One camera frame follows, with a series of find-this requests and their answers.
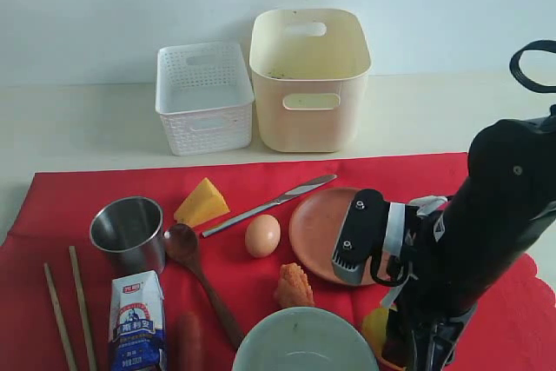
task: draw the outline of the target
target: egg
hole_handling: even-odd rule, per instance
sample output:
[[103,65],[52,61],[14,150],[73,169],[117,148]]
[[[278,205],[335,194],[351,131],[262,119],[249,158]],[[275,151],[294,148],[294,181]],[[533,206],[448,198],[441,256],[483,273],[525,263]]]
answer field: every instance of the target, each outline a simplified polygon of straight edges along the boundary
[[247,226],[245,248],[255,258],[262,258],[274,252],[280,242],[280,223],[274,216],[257,216]]

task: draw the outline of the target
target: milk carton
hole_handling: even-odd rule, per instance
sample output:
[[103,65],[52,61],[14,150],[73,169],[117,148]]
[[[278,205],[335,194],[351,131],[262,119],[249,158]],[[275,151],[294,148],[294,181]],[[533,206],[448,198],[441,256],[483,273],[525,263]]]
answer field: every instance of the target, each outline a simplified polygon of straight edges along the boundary
[[162,289],[154,271],[112,281],[111,371],[166,371]]

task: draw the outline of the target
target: wooden spoon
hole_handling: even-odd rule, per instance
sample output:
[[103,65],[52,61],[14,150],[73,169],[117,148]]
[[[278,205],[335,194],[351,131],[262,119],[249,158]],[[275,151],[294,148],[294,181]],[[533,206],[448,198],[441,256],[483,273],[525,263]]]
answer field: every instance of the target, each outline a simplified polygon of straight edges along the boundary
[[222,301],[202,272],[201,250],[199,249],[199,237],[197,234],[187,225],[181,223],[173,225],[164,233],[164,248],[166,249],[166,254],[172,260],[187,268],[197,277],[205,289],[210,303],[228,335],[230,343],[235,349],[238,349],[243,341],[242,329],[232,312],[224,304],[224,301]]

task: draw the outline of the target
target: table surface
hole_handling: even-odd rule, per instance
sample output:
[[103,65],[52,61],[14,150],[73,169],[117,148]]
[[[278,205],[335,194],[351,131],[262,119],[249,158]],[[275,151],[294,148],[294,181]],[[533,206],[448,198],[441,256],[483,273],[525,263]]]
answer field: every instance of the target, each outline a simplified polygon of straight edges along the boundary
[[[546,115],[553,98],[507,71],[370,78],[355,141],[332,154],[282,154],[258,136],[245,149],[177,157],[155,113],[152,84],[0,88],[0,242],[35,172],[186,167],[467,151],[500,118]],[[556,227],[529,253],[556,288]]]

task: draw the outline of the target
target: yellow cheese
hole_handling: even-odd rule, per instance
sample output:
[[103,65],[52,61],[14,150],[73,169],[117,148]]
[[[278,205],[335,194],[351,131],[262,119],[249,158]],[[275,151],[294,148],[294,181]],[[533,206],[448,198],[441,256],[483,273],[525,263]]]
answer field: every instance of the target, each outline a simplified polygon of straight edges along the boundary
[[208,178],[203,178],[174,213],[174,219],[193,228],[227,213],[228,204],[220,191]]

